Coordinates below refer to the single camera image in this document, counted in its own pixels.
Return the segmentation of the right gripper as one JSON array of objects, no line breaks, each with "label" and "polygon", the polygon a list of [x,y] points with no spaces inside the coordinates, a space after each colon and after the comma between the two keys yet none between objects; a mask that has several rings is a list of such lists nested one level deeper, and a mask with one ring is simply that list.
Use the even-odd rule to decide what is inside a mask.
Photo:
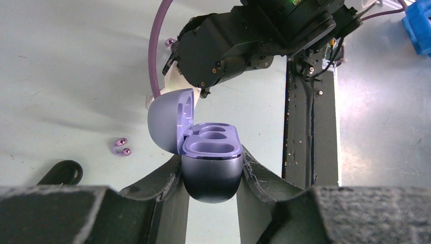
[{"label": "right gripper", "polygon": [[249,7],[191,18],[171,47],[163,75],[174,62],[193,87],[209,89],[246,71],[269,68],[274,56],[259,53],[261,37]]}]

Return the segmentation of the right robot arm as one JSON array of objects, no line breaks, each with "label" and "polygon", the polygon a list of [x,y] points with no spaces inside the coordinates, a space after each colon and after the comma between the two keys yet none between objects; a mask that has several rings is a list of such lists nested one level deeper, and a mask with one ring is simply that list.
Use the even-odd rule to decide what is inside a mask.
[{"label": "right robot arm", "polygon": [[209,89],[275,56],[316,51],[362,24],[344,1],[242,1],[226,13],[193,17],[180,31],[162,73],[172,65],[193,87]]}]

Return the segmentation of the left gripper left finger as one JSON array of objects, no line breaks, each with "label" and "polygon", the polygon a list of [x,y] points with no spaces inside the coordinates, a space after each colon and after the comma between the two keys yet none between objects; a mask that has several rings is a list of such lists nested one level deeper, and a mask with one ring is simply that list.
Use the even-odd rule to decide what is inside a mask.
[{"label": "left gripper left finger", "polygon": [[185,243],[189,195],[173,156],[134,184],[1,188],[1,243]]}]

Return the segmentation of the purple earbud charging case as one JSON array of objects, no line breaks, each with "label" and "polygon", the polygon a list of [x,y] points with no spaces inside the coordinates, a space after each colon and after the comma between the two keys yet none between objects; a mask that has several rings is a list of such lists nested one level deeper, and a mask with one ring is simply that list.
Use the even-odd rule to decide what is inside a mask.
[{"label": "purple earbud charging case", "polygon": [[195,123],[192,89],[168,92],[150,105],[149,134],[161,149],[178,155],[188,194],[204,203],[222,203],[237,192],[243,146],[237,128],[225,123]]}]

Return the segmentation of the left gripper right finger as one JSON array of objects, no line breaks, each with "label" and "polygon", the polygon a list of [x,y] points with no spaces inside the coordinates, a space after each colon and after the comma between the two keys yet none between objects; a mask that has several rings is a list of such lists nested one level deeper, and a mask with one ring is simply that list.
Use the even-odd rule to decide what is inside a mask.
[{"label": "left gripper right finger", "polygon": [[430,189],[302,190],[243,153],[241,243],[430,243]]}]

